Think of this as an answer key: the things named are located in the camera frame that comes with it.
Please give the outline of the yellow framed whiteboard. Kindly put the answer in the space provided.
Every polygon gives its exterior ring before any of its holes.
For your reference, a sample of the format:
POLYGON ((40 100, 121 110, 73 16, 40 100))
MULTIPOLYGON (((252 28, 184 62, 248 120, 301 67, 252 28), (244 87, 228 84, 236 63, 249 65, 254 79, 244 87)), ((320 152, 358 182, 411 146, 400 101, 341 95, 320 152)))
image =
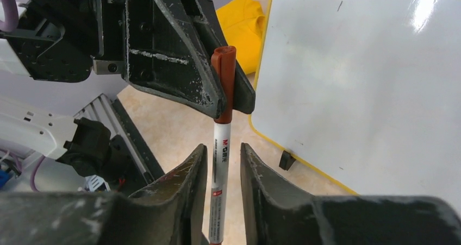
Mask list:
POLYGON ((358 194, 460 210, 460 0, 271 0, 251 125, 358 194))

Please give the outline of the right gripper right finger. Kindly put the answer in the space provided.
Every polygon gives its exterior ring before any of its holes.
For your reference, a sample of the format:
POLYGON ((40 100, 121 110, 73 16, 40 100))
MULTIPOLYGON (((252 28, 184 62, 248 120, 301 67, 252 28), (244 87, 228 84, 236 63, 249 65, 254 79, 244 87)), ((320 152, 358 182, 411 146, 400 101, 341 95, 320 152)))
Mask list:
POLYGON ((460 217, 430 196, 315 196, 240 149, 248 244, 460 244, 460 217))

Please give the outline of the white marker pen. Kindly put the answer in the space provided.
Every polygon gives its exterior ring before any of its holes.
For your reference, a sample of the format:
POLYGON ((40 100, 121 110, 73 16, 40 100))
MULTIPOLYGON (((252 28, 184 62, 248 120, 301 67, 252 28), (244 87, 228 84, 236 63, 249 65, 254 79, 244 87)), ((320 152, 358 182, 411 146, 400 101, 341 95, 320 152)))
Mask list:
POLYGON ((210 244, 221 244, 224 238, 231 125, 214 124, 209 220, 210 244))

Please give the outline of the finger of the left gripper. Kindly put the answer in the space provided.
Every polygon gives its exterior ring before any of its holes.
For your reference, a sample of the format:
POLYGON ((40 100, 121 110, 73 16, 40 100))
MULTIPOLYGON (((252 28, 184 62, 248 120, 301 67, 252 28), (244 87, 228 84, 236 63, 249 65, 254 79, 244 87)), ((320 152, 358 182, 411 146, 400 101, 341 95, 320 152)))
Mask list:
POLYGON ((135 89, 222 114, 226 98, 211 65, 225 45, 213 0, 126 0, 125 81, 135 89))
MULTIPOLYGON (((218 22, 213 0, 182 0, 186 14, 190 17, 200 45, 203 47, 201 63, 204 65, 204 96, 206 103, 199 111, 206 115, 220 115, 229 102, 224 96, 217 72, 211 65, 214 50, 228 46, 218 22)), ((243 72, 240 63, 235 64, 233 109, 251 114, 255 108, 255 91, 243 72)))

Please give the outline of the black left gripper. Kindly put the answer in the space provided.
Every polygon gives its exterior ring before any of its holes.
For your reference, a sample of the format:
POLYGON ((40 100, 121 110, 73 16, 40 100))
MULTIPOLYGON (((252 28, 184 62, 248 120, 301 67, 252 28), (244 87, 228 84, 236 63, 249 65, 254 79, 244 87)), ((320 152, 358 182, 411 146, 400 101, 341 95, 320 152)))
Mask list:
POLYGON ((124 72, 125 0, 25 0, 1 41, 41 81, 79 83, 124 72))

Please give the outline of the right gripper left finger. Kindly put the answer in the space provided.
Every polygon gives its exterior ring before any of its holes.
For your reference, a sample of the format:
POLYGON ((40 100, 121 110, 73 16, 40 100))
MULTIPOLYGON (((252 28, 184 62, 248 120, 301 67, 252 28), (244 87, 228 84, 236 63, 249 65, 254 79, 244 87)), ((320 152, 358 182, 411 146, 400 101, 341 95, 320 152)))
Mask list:
POLYGON ((1 194, 1 244, 205 244, 207 147, 130 196, 1 194))

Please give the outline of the brown marker cap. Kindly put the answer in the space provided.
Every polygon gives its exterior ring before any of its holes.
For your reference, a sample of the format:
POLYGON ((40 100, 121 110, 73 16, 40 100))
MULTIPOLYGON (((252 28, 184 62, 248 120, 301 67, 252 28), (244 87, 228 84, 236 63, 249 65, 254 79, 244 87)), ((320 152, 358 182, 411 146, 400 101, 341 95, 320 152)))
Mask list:
POLYGON ((211 64, 217 72, 226 97, 225 109, 214 121, 218 124, 228 124, 232 121, 233 112, 236 48, 234 46, 216 48, 211 56, 211 64))

